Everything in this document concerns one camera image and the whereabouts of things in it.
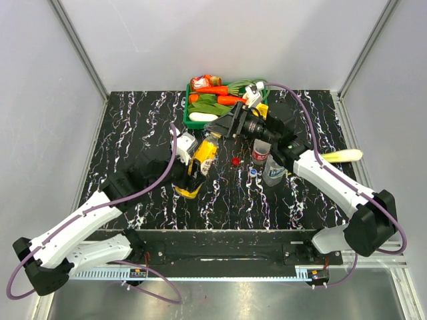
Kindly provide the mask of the yellow juice bottle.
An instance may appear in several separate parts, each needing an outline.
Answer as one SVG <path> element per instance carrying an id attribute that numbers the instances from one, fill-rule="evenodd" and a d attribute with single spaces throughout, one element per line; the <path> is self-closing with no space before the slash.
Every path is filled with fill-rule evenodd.
<path id="1" fill-rule="evenodd" d="M 216 157 L 219 140 L 220 135 L 210 133 L 201 142 L 189 162 L 187 178 L 183 183 L 183 187 L 175 187 L 175 190 L 179 195 L 188 199 L 196 198 L 201 186 L 207 179 L 208 171 Z"/>

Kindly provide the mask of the red bottle cap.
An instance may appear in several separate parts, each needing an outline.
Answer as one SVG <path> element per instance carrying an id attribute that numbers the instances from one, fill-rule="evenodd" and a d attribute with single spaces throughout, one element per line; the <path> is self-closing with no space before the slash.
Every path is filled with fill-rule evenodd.
<path id="1" fill-rule="evenodd" d="M 237 166 L 237 165 L 239 165 L 240 164 L 240 159 L 238 158 L 238 157 L 234 157 L 233 159 L 232 159 L 232 165 L 233 166 Z"/>

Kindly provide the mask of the red label water bottle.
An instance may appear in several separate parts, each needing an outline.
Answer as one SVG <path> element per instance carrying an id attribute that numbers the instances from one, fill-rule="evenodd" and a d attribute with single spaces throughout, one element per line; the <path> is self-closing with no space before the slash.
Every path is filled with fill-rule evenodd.
<path id="1" fill-rule="evenodd" d="M 252 149 L 252 161 L 256 165 L 262 165 L 266 162 L 270 154 L 271 144 L 260 139 L 255 139 Z"/>

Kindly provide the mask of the blue label water bottle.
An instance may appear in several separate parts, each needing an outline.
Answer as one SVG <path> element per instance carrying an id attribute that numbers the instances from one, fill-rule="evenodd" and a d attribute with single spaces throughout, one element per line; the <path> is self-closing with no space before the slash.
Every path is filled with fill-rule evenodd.
<path id="1" fill-rule="evenodd" d="M 281 182 L 285 168 L 278 165 L 271 155 L 268 156 L 263 170 L 262 179 L 268 187 L 273 187 Z"/>

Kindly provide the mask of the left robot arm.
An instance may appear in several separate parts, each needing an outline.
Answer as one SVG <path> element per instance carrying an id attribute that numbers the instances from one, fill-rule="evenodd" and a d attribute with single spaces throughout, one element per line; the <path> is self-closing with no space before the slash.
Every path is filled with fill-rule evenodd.
<path id="1" fill-rule="evenodd" d="M 24 269 L 32 291 L 44 296 L 92 267 L 114 261 L 147 261 L 145 243 L 133 229 L 88 246 L 81 243 L 102 225 L 135 207 L 146 193 L 170 183 L 193 192 L 206 179 L 200 160 L 189 164 L 179 157 L 135 161 L 109 175 L 98 191 L 51 230 L 33 239 L 16 240 L 13 249 L 20 264 L 14 272 Z"/>

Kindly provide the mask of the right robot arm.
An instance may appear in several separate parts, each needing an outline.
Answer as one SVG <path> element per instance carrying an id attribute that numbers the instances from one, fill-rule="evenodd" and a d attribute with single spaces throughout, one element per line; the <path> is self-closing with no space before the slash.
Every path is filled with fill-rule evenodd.
<path id="1" fill-rule="evenodd" d="M 204 128 L 226 138 L 244 137 L 269 143 L 270 153 L 279 166 L 317 187 L 347 215 L 347 224 L 318 231 L 312 242 L 304 246 L 308 262 L 320 263 L 328 253 L 342 250 L 369 257 L 397 232 L 393 194 L 387 190 L 377 193 L 322 159 L 305 139 L 295 134 L 293 116 L 284 121 L 272 115 L 261 117 L 257 111 L 237 103 L 229 113 Z"/>

